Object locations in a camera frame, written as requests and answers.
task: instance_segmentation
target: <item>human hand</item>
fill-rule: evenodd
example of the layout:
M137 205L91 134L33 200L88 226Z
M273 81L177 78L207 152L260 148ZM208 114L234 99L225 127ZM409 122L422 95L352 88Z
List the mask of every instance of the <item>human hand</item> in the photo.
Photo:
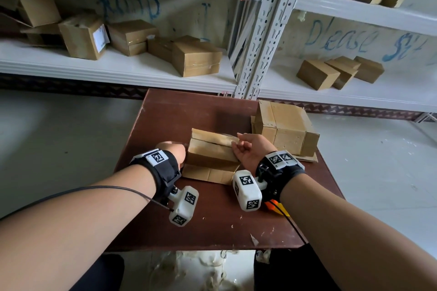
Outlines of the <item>human hand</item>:
M161 142L157 144L155 148L170 151L178 161L179 169L181 169L182 164L185 161L185 146L182 143L172 141Z
M241 161L243 167L255 177L259 162L269 153L277 151L277 148L263 135L238 133L237 137L240 141L238 143L232 142L234 154Z

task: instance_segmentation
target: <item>gray floor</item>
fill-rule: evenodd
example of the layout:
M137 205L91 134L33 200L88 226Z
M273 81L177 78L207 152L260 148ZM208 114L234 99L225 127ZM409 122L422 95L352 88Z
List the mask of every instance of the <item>gray floor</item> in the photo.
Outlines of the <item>gray floor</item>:
M110 175L141 101L0 90L0 216ZM310 114L346 199L437 257L437 124ZM122 290L148 290L160 253L128 253ZM151 289L198 290L221 269L180 260L184 277ZM229 254L228 279L252 288L253 251ZM158 273L173 281L174 272Z

